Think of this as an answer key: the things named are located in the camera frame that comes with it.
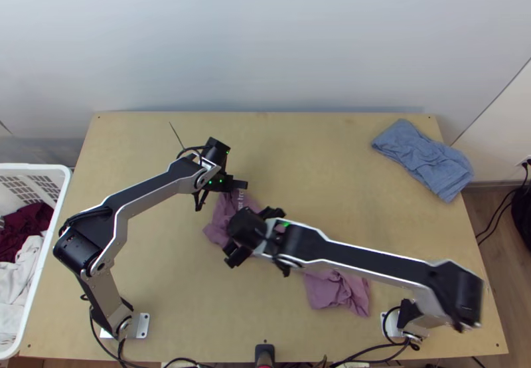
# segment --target wooden table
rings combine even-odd
[[[423,114],[96,114],[88,130],[60,216],[97,205],[107,195],[166,170],[180,145],[213,136],[231,148],[229,173],[249,181],[263,205],[322,229],[335,240],[424,260],[451,258],[486,278],[461,196],[442,202],[398,164],[373,151],[371,140],[398,118],[441,140],[434,116]],[[129,221],[116,258],[121,295],[151,313],[147,339],[127,341],[136,361],[252,361],[267,341],[278,361],[342,359],[384,343],[379,313],[411,294],[371,283],[371,316],[346,308],[311,310],[302,277],[283,278],[269,262],[249,259],[229,269],[202,228],[216,195],[200,213],[190,195],[177,195]],[[74,276],[48,255],[21,354],[105,359],[89,328],[88,303]],[[105,342],[115,350],[115,341]],[[432,331],[418,352],[400,359],[506,353],[498,312],[485,292],[483,327],[458,334]],[[367,357],[386,357],[389,349]]]

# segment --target cable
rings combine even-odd
[[[133,364],[133,363],[130,363],[126,360],[123,360],[121,359],[120,357],[114,355],[113,353],[111,353],[107,347],[105,347],[102,343],[102,341],[100,341],[100,339],[98,338],[98,335],[96,335],[96,330],[94,329],[94,321],[92,319],[92,315],[89,313],[89,319],[90,319],[90,329],[92,330],[92,335],[94,336],[94,339],[96,339],[96,341],[98,342],[98,345],[100,345],[100,347],[112,358],[112,359],[115,359],[116,361],[118,361],[119,363],[121,364],[125,364],[125,365],[129,365],[130,367],[133,367],[133,368],[147,368],[147,367],[144,367],[142,365],[137,365],[137,364]]]
[[[92,315],[90,314],[90,311],[89,311],[89,319],[90,319],[90,329],[92,330],[92,335],[94,336],[94,339],[96,339],[96,341],[98,342],[98,345],[100,345],[100,347],[112,358],[112,359],[115,359],[116,361],[118,361],[118,363],[122,366],[122,367],[125,367],[126,365],[129,365],[130,367],[133,367],[133,368],[148,368],[148,367],[144,367],[143,365],[138,365],[138,364],[134,364],[134,363],[131,363],[129,361],[126,361],[124,359],[121,358],[121,352],[123,351],[123,344],[125,343],[125,339],[122,340],[119,345],[118,345],[118,356],[117,355],[114,355],[113,353],[111,353],[107,347],[105,347],[103,345],[103,343],[100,341],[100,339],[98,338],[98,335],[96,335],[96,330],[94,329],[94,320],[92,319]],[[197,363],[196,361],[192,360],[192,359],[189,359],[189,358],[185,358],[185,357],[178,357],[178,358],[174,358],[173,360],[171,360],[170,362],[168,362],[164,368],[168,368],[171,364],[177,362],[177,361],[186,361],[188,363],[191,363],[193,364],[195,367],[200,367],[200,368],[212,368],[211,366],[209,365],[205,365],[205,364],[199,364]]]
[[[491,232],[488,233],[488,235],[486,237],[484,237],[484,239],[480,240],[477,244],[477,246],[480,246],[482,243],[484,243],[484,241],[486,241],[486,239],[488,239],[488,237],[490,237],[490,235],[494,234],[494,232],[496,231],[496,229],[498,228],[498,224],[500,223],[500,219],[502,218],[503,216],[503,213],[505,212],[505,210],[507,210],[507,208],[509,208],[511,206],[511,203],[509,203],[506,207],[503,208],[502,212],[500,213],[500,215],[498,216],[498,220],[496,220],[496,225],[494,226],[493,230]]]
[[[477,365],[479,365],[481,368],[486,368],[486,367],[481,363],[481,361],[479,361],[476,357],[472,357],[472,359],[473,359],[474,361],[476,361],[476,362],[477,362]]]
[[[521,186],[519,186],[518,188],[515,188],[513,189],[512,191],[508,192],[507,195],[505,195],[505,198],[503,199],[503,201],[500,203],[500,205],[496,208],[496,211],[494,212],[494,214],[492,215],[491,217],[491,220],[489,221],[487,227],[485,228],[485,230],[481,231],[478,235],[476,235],[476,238],[480,237],[481,235],[485,234],[489,228],[491,227],[493,221],[494,221],[494,218],[496,217],[496,214],[500,211],[500,209],[502,208],[503,204],[505,203],[505,201],[507,200],[507,198],[509,198],[509,195],[511,195],[512,193],[515,193],[517,192],[519,189],[522,189],[523,187],[525,187],[526,185],[526,182],[527,182],[527,179],[528,179],[528,176],[529,176],[529,170],[528,170],[528,164],[527,162],[524,162],[522,163],[522,167],[525,169],[526,171],[526,176],[524,178],[524,181],[522,182]]]
[[[119,358],[119,359],[122,359],[122,358],[121,358],[121,352],[123,351],[123,346],[124,346],[124,344],[125,344],[125,338],[122,339],[122,340],[120,341],[120,343],[118,343],[118,358]],[[121,361],[118,361],[118,363],[120,364],[121,368],[127,368],[127,365],[124,364],[124,363],[122,363]]]
[[[200,147],[187,147],[187,148],[184,148],[181,150],[181,152],[179,152],[177,154],[177,159],[180,158],[181,156],[183,156],[183,153],[184,152],[188,152],[188,151],[193,151],[197,154],[197,156],[199,156],[199,164],[202,165],[203,164],[203,156],[201,156],[201,154],[199,153],[199,150],[200,149],[207,149],[207,148],[210,148],[209,146],[207,145],[203,145],[203,146],[200,146]]]
[[[416,344],[412,343],[410,338],[407,338],[406,340],[404,340],[401,343],[397,343],[397,342],[393,341],[390,338],[390,336],[388,335],[388,333],[387,333],[387,330],[386,330],[387,318],[389,317],[389,315],[393,311],[398,310],[398,309],[400,309],[400,307],[396,306],[396,307],[393,307],[392,309],[390,309],[389,311],[387,311],[385,316],[384,316],[384,319],[382,320],[382,330],[384,332],[384,335],[385,335],[386,339],[389,341],[389,343],[382,344],[382,345],[377,345],[377,346],[372,346],[372,347],[369,347],[368,349],[359,351],[358,353],[353,354],[350,357],[347,357],[346,359],[344,359],[342,361],[338,361],[336,363],[330,364],[330,368],[337,368],[339,365],[342,365],[342,364],[345,364],[345,363],[369,363],[369,364],[371,364],[371,363],[372,364],[387,363],[387,362],[393,360],[395,357],[399,356],[408,347],[411,347],[413,350],[418,351],[420,349],[419,345],[416,345]],[[360,359],[356,359],[360,355],[368,353],[369,351],[374,351],[374,350],[377,350],[377,349],[385,349],[387,347],[396,347],[396,346],[402,346],[402,347],[400,348],[400,350],[398,350],[392,356],[384,358],[384,359],[381,359],[381,360],[360,360]]]

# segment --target laundry basket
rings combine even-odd
[[[38,256],[17,336],[12,344],[0,345],[0,360],[12,357],[20,348],[44,260],[54,237],[57,218],[71,176],[69,168],[62,165],[0,164],[0,216],[8,215],[25,205],[37,202],[45,202],[54,208],[54,214]]]

